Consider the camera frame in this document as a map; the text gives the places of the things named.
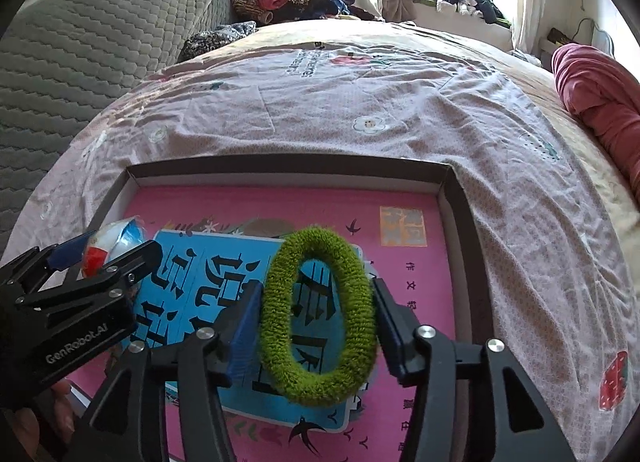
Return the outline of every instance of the box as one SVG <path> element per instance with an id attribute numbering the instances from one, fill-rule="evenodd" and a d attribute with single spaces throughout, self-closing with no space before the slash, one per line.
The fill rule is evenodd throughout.
<path id="1" fill-rule="evenodd" d="M 285 213 L 294 211 L 289 206 L 288 209 L 284 208 L 285 202 L 276 203 L 277 197 L 281 196 L 282 200 L 286 201 L 306 200 L 304 210 L 307 211 L 308 218 L 322 220 L 322 217 L 318 216 L 321 213 L 313 213 L 313 206 L 318 206 L 318 200 L 327 197 L 328 209 L 324 216 L 326 221 L 306 220 L 306 223 L 329 224 L 329 220 L 337 218 L 337 214 L 340 214 L 342 220 L 332 221 L 331 224 L 339 226 L 341 233 L 347 234 L 347 238 L 350 238 L 350 233 L 351 241 L 356 245 L 361 245 L 360 239 L 364 240 L 364 238 L 358 238 L 357 233 L 363 224 L 372 223 L 374 219 L 372 211 L 377 209 L 376 201 L 380 199 L 383 203 L 380 203 L 379 212 L 380 243 L 374 244 L 377 254 L 376 262 L 380 264 L 382 259 L 384 263 L 386 258 L 394 257 L 399 249 L 408 251 L 406 254 L 411 254 L 411 257 L 406 258 L 406 262 L 402 259 L 402 265 L 399 267 L 396 265 L 395 270 L 386 269 L 387 273 L 394 273 L 391 279 L 388 274 L 382 276 L 390 288 L 395 283 L 402 285 L 401 288 L 396 288 L 395 293 L 392 291 L 394 296 L 416 294 L 412 292 L 416 289 L 415 282 L 414 287 L 411 288 L 412 277 L 418 276 L 415 265 L 420 265 L 419 260 L 416 259 L 421 258 L 421 255 L 425 258 L 427 256 L 441 258 L 437 265 L 430 264 L 430 260 L 425 260 L 425 264 L 429 265 L 427 274 L 431 276 L 427 279 L 430 283 L 433 282 L 433 287 L 437 282 L 434 280 L 439 276 L 439 268 L 448 271 L 447 279 L 449 280 L 448 282 L 443 280 L 443 283 L 449 283 L 449 285 L 443 285 L 449 287 L 446 291 L 443 292 L 440 288 L 438 289 L 440 292 L 428 300 L 429 305 L 433 307 L 431 309 L 433 312 L 425 311 L 426 314 L 424 314 L 429 315 L 428 324 L 436 326 L 459 342 L 482 344 L 494 336 L 487 276 L 474 218 L 453 168 L 446 164 L 394 158 L 319 154 L 207 156 L 140 164 L 130 166 L 117 179 L 96 211 L 89 229 L 99 229 L 102 225 L 130 216 L 131 211 L 137 210 L 147 213 L 141 214 L 143 220 L 147 220 L 149 214 L 157 213 L 153 213 L 149 204 L 153 205 L 153 201 L 161 197 L 145 197 L 145 190 L 155 195 L 158 192 L 164 192 L 169 198 L 169 195 L 179 187 L 191 193 L 192 200 L 197 198 L 194 194 L 207 192 L 208 189 L 218 190 L 225 196 L 229 196 L 230 193 L 250 193 L 254 200 L 257 200 L 255 204 L 266 208 L 264 211 L 267 212 L 267 217 L 278 211 Z M 270 195 L 262 197 L 261 203 L 258 196 L 260 193 Z M 359 207 L 359 211 L 368 216 L 364 220 L 347 218 L 347 212 L 341 212 L 340 208 L 345 207 L 345 204 L 348 205 L 348 200 L 351 200 L 353 207 Z M 408 206 L 402 206 L 403 201 L 407 201 Z M 429 209 L 430 201 L 433 201 L 433 214 Z M 386 232 L 387 220 L 396 218 L 398 215 L 398 218 L 413 218 L 411 211 L 418 206 L 424 208 L 420 211 L 425 221 L 433 216 L 439 218 L 441 230 L 437 230 L 431 236 L 425 232 L 424 244 L 420 242 L 419 237 L 417 242 L 412 242 L 411 236 L 406 238 L 406 242 L 395 243 L 394 240 L 402 240 Z M 197 214 L 194 219 L 199 220 L 201 216 Z M 150 221 L 146 222 L 148 227 L 153 228 L 152 230 L 167 227 L 167 222 L 158 221 L 159 218 L 155 216 L 153 218 L 153 224 Z M 373 243 L 371 237 L 375 235 L 373 227 L 369 225 L 365 230 L 369 232 L 367 236 L 370 244 Z M 179 222 L 170 228 L 179 232 L 181 230 L 190 232 L 192 229 L 184 222 Z M 391 224 L 389 228 L 396 230 L 398 226 Z M 445 254 L 442 256 L 437 254 L 434 256 L 433 252 L 438 245 L 436 236 L 440 236 L 438 233 L 441 233 L 442 247 L 445 249 Z M 430 240 L 434 241 L 431 242 L 432 249 L 427 254 Z M 372 248 L 373 245 L 364 246 L 365 255 L 367 249 L 371 251 Z M 399 278 L 401 271 L 406 279 Z M 68 279 L 75 279 L 77 276 L 77 270 L 70 269 L 67 274 Z M 404 292 L 405 283 L 407 284 L 406 293 Z M 423 291 L 428 292 L 430 288 L 424 288 Z M 419 298 L 420 294 L 412 297 L 415 300 Z M 407 304 L 411 303 L 415 306 L 416 302 L 407 302 Z M 406 425 L 410 418 L 413 389 L 399 388 L 386 373 L 381 358 L 382 356 L 372 376 L 375 379 L 371 381 L 373 388 L 363 390 L 362 398 L 354 398 L 350 421 L 336 424 L 335 429 L 323 423 L 322 429 L 333 431 L 335 433 L 333 435 L 321 432 L 309 434 L 315 448 L 323 456 L 335 456 L 336 460 L 344 460 L 348 457 L 353 462 L 361 458 L 366 460 L 371 450 L 378 453 L 382 457 L 381 460 L 394 460 L 394 457 L 399 457 L 398 450 L 402 448 Z M 99 358 L 92 366 L 86 366 L 71 377 L 76 384 L 76 390 L 81 391 L 85 397 L 90 397 L 97 389 L 99 382 L 95 381 L 100 363 L 104 363 L 104 358 Z M 386 388 L 386 400 L 383 403 L 384 407 L 378 410 L 380 399 L 374 396 L 377 395 L 376 388 L 381 384 Z M 456 458 L 459 459 L 466 444 L 468 421 L 468 392 L 463 382 L 458 385 L 457 400 Z M 177 433 L 172 432 L 172 425 L 177 423 L 177 411 L 171 406 L 168 406 L 167 420 L 170 452 L 174 458 L 179 459 L 182 455 L 181 445 L 179 438 L 176 437 Z M 375 425 L 370 424 L 372 420 L 376 421 Z M 256 456 L 260 457 L 256 460 L 261 461 L 277 460 L 283 455 L 297 456 L 300 460 L 316 458 L 306 442 L 302 442 L 300 438 L 289 439 L 287 442 L 290 426 L 266 424 L 255 421 L 251 416 L 236 414 L 227 417 L 227 424 L 239 460 L 253 460 Z"/>

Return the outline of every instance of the green chenille hair tie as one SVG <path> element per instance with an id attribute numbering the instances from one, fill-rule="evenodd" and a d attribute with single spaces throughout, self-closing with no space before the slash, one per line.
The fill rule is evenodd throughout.
<path id="1" fill-rule="evenodd" d="M 337 282 L 344 321 L 344 348 L 335 370 L 307 372 L 291 353 L 291 303 L 298 269 L 307 260 L 325 262 Z M 262 362 L 276 389 L 303 406 L 333 406 L 354 395 L 376 360 L 373 296 L 362 261 L 340 236 L 311 227 L 295 232 L 276 253 L 262 294 Z"/>

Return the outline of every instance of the gray quilted fabric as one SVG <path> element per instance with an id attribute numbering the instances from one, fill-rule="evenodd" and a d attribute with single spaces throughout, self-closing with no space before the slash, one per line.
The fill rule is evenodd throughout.
<path id="1" fill-rule="evenodd" d="M 41 0 L 18 13 L 0 41 L 0 256 L 74 136 L 231 13 L 229 0 Z"/>

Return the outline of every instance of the silver screw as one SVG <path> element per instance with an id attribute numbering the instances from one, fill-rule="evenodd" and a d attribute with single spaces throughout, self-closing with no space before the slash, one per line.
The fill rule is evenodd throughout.
<path id="1" fill-rule="evenodd" d="M 491 352 L 502 352 L 504 350 L 504 343 L 499 339 L 489 339 L 486 343 Z"/>
<path id="2" fill-rule="evenodd" d="M 431 339 L 432 337 L 435 337 L 435 335 L 436 329 L 429 325 L 422 325 L 418 327 L 418 336 L 423 339 Z"/>
<path id="3" fill-rule="evenodd" d="M 144 349 L 145 349 L 144 341 L 132 341 L 131 343 L 129 343 L 129 352 L 132 352 L 133 354 L 139 354 Z"/>
<path id="4" fill-rule="evenodd" d="M 200 328 L 196 332 L 196 336 L 198 336 L 199 339 L 211 339 L 215 335 L 216 335 L 216 331 L 213 330 L 213 328 L 211 327 Z"/>

